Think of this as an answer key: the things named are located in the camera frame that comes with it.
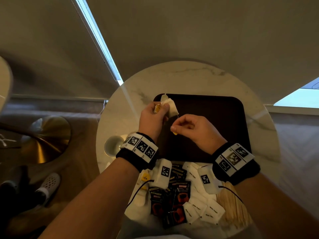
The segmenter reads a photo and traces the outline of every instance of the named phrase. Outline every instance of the marble table top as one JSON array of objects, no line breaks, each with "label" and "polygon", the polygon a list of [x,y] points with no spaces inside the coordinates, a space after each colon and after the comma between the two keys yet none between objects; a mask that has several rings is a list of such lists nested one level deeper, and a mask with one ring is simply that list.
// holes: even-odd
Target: marble table top
[{"label": "marble table top", "polygon": [[[101,115],[96,136],[100,172],[114,159],[106,155],[105,141],[113,135],[123,136],[137,131],[141,111],[161,93],[238,98],[244,106],[255,160],[261,165],[261,171],[278,183],[279,141],[274,123],[264,105],[247,85],[233,75],[214,66],[193,61],[172,61],[146,68],[130,77],[114,92]],[[150,205],[145,205],[143,209],[130,208],[131,205],[125,212],[130,219],[147,227],[156,227],[156,222],[141,212],[144,210],[145,214],[149,214]],[[229,237],[231,234],[233,233],[223,234],[218,238]]]},{"label": "marble table top", "polygon": [[11,69],[8,63],[0,56],[0,113],[10,98],[12,81]]}]

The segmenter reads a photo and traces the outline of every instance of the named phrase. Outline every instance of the white shoe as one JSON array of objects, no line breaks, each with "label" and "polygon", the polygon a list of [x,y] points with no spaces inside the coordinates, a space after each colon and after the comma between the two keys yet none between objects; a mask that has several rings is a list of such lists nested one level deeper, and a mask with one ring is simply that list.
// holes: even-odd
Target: white shoe
[{"label": "white shoe", "polygon": [[42,185],[39,189],[37,189],[35,192],[42,192],[45,194],[46,200],[44,201],[43,205],[45,205],[52,194],[57,190],[61,182],[61,178],[57,173],[52,173],[46,179],[43,181]]}]

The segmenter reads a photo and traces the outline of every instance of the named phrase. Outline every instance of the black tray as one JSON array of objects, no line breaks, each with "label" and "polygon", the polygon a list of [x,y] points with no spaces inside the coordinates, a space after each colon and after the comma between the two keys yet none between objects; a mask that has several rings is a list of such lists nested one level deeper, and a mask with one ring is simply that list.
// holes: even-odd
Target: black tray
[{"label": "black tray", "polygon": [[[154,101],[160,101],[159,94]],[[231,143],[239,143],[251,152],[245,111],[241,101],[231,96],[198,96],[167,94],[177,107],[179,117],[184,114],[194,114],[206,117]],[[160,158],[171,161],[211,162],[209,155],[197,145],[182,135],[174,135],[170,127],[177,119],[171,117],[163,126],[157,146]]]}]

